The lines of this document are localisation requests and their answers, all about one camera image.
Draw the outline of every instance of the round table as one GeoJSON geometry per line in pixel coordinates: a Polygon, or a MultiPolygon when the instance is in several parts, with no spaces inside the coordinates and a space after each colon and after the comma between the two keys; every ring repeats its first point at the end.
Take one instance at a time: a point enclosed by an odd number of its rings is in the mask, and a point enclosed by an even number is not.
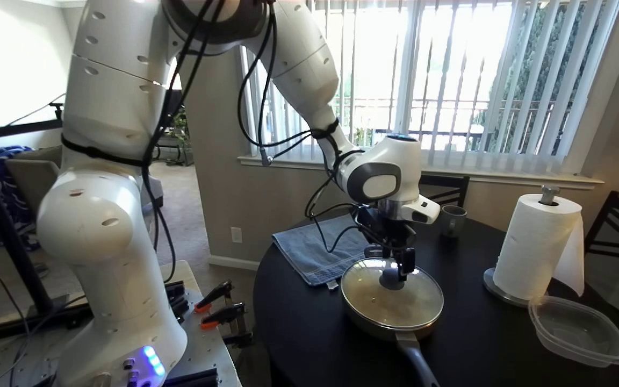
{"type": "MultiPolygon", "coordinates": [[[[421,353],[442,387],[477,384],[619,384],[619,364],[588,368],[548,353],[523,306],[484,290],[502,232],[469,221],[458,241],[416,225],[416,266],[442,287],[445,310],[421,339],[421,353]]],[[[571,296],[552,284],[550,293],[571,296]]],[[[592,290],[577,299],[619,324],[619,312],[592,290]]],[[[263,254],[253,287],[255,326],[269,349],[275,384],[353,387],[415,384],[416,373],[396,341],[365,335],[346,316],[340,290],[308,287],[275,244],[263,254]]]]}

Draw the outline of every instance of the pan handle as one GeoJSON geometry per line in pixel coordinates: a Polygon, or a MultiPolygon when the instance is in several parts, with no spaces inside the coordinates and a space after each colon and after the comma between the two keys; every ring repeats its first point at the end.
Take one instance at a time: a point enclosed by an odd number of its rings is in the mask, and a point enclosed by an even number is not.
{"type": "Polygon", "coordinates": [[[412,360],[421,387],[440,387],[432,368],[425,362],[415,333],[396,333],[397,347],[412,360]]]}

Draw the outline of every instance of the window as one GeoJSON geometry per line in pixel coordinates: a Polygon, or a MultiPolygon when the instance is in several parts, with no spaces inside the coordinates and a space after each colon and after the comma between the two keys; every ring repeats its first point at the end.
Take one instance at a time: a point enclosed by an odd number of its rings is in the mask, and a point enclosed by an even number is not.
{"type": "MultiPolygon", "coordinates": [[[[563,171],[619,0],[311,0],[332,110],[359,145],[421,141],[425,168],[563,171]]],[[[263,139],[302,120],[275,90],[263,139]]],[[[311,139],[289,159],[320,159],[311,139]]]]}

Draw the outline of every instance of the paper towel roll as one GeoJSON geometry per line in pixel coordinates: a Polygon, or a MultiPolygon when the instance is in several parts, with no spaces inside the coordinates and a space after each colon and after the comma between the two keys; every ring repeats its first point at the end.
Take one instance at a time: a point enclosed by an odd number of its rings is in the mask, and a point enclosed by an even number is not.
{"type": "Polygon", "coordinates": [[[585,287],[583,205],[565,197],[548,205],[538,197],[519,196],[492,275],[497,287],[526,302],[542,302],[555,275],[577,293],[585,287]]]}

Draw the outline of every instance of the container lid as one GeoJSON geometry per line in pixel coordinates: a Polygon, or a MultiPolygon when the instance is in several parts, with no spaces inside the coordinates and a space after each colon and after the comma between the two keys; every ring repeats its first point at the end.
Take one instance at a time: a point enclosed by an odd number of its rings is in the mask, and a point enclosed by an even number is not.
{"type": "Polygon", "coordinates": [[[546,296],[528,306],[538,341],[555,355],[590,364],[619,364],[619,328],[612,320],[583,302],[546,296]]]}
{"type": "Polygon", "coordinates": [[[418,269],[397,281],[396,270],[389,260],[356,261],[342,280],[348,306],[389,331],[430,326],[442,312],[439,284],[418,269]]]}

